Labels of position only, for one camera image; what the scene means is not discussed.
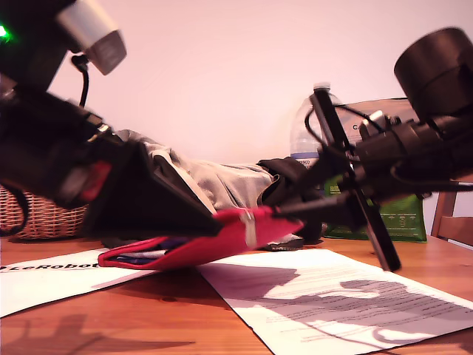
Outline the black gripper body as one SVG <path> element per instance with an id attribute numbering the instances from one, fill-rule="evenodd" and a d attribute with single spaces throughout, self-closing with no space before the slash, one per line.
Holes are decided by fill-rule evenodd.
<path id="1" fill-rule="evenodd" d="M 311 104 L 324 136 L 321 139 L 319 157 L 322 152 L 326 152 L 332 155 L 332 160 L 340 159 L 341 165 L 337 168 L 338 175 L 341 176 L 340 194 L 347 193 L 357 198 L 364 213 L 363 227 L 367 228 L 368 238 L 382 269 L 399 270 L 401 261 L 381 218 L 379 204 L 383 188 L 388 184 L 387 173 L 390 167 L 405 157 L 400 144 L 392 133 L 382 132 L 352 146 L 328 89 L 314 89 Z"/>

